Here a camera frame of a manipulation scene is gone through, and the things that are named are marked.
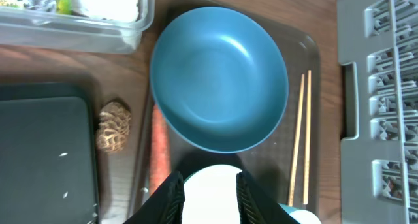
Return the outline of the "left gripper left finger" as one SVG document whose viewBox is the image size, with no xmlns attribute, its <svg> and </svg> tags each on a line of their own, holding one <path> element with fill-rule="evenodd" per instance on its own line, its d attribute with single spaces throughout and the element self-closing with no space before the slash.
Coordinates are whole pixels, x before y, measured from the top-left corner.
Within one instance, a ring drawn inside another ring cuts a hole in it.
<svg viewBox="0 0 418 224">
<path fill-rule="evenodd" d="M 183 176 L 179 172 L 172 172 L 123 224 L 181 224 L 184 202 Z"/>
</svg>

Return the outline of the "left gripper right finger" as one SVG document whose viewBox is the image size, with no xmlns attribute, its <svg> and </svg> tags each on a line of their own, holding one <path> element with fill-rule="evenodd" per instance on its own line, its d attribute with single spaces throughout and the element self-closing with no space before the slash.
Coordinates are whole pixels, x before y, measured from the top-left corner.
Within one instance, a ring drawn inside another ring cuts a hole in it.
<svg viewBox="0 0 418 224">
<path fill-rule="evenodd" d="M 246 170 L 236 175 L 236 197 L 241 224 L 299 224 Z"/>
</svg>

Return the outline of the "light blue rice bowl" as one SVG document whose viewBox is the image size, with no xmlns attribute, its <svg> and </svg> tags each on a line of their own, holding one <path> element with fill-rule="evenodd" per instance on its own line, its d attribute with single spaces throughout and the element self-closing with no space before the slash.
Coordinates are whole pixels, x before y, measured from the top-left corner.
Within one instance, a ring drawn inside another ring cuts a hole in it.
<svg viewBox="0 0 418 224">
<path fill-rule="evenodd" d="M 184 183 L 183 224 L 240 224 L 236 175 L 232 165 L 212 165 L 189 176 Z"/>
</svg>

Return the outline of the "dark blue plate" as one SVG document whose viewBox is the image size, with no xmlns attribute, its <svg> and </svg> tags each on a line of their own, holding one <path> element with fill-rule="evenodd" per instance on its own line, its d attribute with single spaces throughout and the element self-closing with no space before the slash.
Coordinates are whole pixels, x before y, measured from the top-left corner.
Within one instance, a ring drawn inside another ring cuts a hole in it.
<svg viewBox="0 0 418 224">
<path fill-rule="evenodd" d="M 197 148 L 236 153 L 266 140 L 289 95 L 285 61 L 255 20 L 223 7 L 187 11 L 154 47 L 150 84 L 171 128 Z"/>
</svg>

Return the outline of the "white tissue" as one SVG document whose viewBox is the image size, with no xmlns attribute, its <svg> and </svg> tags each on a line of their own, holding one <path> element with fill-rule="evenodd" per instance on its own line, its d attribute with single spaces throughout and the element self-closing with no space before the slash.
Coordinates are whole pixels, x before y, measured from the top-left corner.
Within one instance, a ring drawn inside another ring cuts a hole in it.
<svg viewBox="0 0 418 224">
<path fill-rule="evenodd" d="M 71 0 L 72 10 L 98 20 L 134 22 L 139 15 L 140 0 Z"/>
</svg>

